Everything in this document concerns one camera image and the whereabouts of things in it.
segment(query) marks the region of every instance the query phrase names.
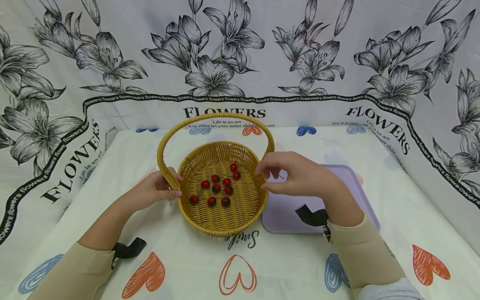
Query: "lavender plastic tray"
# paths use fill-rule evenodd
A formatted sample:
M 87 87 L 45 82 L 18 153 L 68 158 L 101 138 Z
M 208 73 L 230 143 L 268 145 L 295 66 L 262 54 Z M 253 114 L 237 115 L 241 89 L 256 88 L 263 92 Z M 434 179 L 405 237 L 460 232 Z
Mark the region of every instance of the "lavender plastic tray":
M 344 165 L 321 165 L 335 175 L 337 175 L 347 186 L 353 197 L 370 217 L 375 224 L 377 230 L 380 230 L 380 222 L 375 215 L 370 202 L 363 191 L 355 172 L 348 166 Z M 277 180 L 270 177 L 269 182 L 284 182 L 287 179 L 287 173 L 281 171 L 280 175 L 284 178 Z M 321 198 L 318 197 L 298 197 L 275 195 L 269 193 L 267 204 L 262 214 L 262 221 L 265 229 L 275 233 L 322 233 L 322 227 L 309 226 L 303 223 L 295 210 L 306 204 L 308 208 L 315 212 L 324 209 L 325 205 Z

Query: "beige long sleeve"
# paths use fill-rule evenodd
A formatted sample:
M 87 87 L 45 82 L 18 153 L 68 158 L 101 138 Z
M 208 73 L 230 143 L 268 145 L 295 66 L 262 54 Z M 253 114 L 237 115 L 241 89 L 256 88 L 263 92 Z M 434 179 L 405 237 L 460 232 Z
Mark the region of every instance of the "beige long sleeve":
M 98 251 L 75 243 L 28 300 L 90 300 L 112 273 L 114 251 Z
M 386 285 L 406 277 L 366 214 L 363 221 L 353 227 L 338 226 L 330 221 L 328 225 L 332 233 L 330 243 L 338 254 L 355 298 L 367 285 Z

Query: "wicker basket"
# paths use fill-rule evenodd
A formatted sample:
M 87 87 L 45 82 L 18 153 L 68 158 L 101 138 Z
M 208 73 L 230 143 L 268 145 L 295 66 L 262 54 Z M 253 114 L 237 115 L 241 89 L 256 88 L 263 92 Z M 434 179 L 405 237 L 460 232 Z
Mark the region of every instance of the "wicker basket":
M 235 142 L 217 141 L 201 145 L 191 151 L 180 164 L 178 174 L 184 179 L 181 183 L 168 170 L 163 159 L 165 146 L 174 133 L 194 122 L 212 118 L 237 118 L 255 124 L 268 138 L 265 154 L 275 150 L 272 134 L 256 119 L 236 113 L 215 113 L 185 120 L 172 128 L 158 145 L 157 160 L 160 171 L 170 186 L 182 191 L 183 195 L 179 199 L 180 211 L 190 224 L 208 235 L 228 237 L 243 232 L 253 224 L 267 201 L 268 192 L 261 189 L 266 183 L 265 178 L 263 175 L 253 174 L 259 162 L 255 153 Z M 239 180 L 232 178 L 232 163 L 238 165 L 241 175 Z M 211 189 L 203 189 L 200 185 L 203 180 L 211 181 L 214 174 L 220 177 L 220 184 L 223 178 L 232 179 L 233 194 L 229 196 L 229 206 L 220 204 L 220 198 L 225 195 L 223 192 L 214 194 Z M 199 196 L 200 202 L 190 204 L 191 195 Z M 207 206 L 210 196 L 217 198 L 217 204 L 213 207 Z

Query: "orange heart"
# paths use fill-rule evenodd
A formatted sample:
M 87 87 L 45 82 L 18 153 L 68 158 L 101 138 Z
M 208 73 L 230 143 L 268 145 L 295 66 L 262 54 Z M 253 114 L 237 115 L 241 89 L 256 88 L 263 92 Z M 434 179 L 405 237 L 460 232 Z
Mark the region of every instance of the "orange heart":
M 165 279 L 165 267 L 154 252 L 138 267 L 123 288 L 121 297 L 128 299 L 135 295 L 145 284 L 150 292 L 156 291 Z
M 237 275 L 237 279 L 235 280 L 235 283 L 231 287 L 226 286 L 225 281 L 226 281 L 226 278 L 227 278 L 228 270 L 230 269 L 230 265 L 232 264 L 235 257 L 241 258 L 247 264 L 248 268 L 250 269 L 250 272 L 252 274 L 252 282 L 250 283 L 249 287 L 247 287 L 243 284 L 240 272 Z M 255 288 L 257 287 L 257 275 L 255 274 L 255 271 L 253 270 L 252 266 L 250 266 L 250 264 L 243 257 L 241 257 L 240 255 L 234 254 L 232 257 L 230 257 L 230 259 L 227 261 L 225 266 L 223 266 L 222 273 L 220 273 L 220 279 L 218 280 L 218 287 L 220 288 L 220 293 L 222 293 L 222 295 L 224 295 L 224 296 L 230 295 L 231 293 L 233 293 L 235 291 L 239 282 L 240 282 L 242 288 L 245 291 L 247 291 L 249 293 L 253 292 L 255 290 Z
M 243 136 L 247 136 L 247 135 L 250 135 L 250 133 L 254 133 L 255 135 L 262 135 L 262 130 L 260 128 L 258 128 L 257 126 L 253 126 L 253 127 L 245 127 L 243 128 Z
M 424 249 L 413 246 L 413 270 L 420 283 L 429 286 L 433 283 L 433 274 L 443 279 L 450 280 L 450 272 L 447 267 L 435 255 Z

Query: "person's right hand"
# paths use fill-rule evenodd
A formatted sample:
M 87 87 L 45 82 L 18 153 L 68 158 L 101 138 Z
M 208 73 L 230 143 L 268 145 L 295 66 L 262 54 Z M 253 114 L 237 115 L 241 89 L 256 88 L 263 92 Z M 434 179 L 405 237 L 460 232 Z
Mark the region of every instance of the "person's right hand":
M 263 189 L 274 194 L 290 196 L 315 196 L 322 199 L 334 197 L 348 188 L 335 174 L 295 152 L 271 152 L 258 163 L 255 174 L 270 174 L 278 179 L 281 170 L 288 173 L 285 182 L 268 182 Z

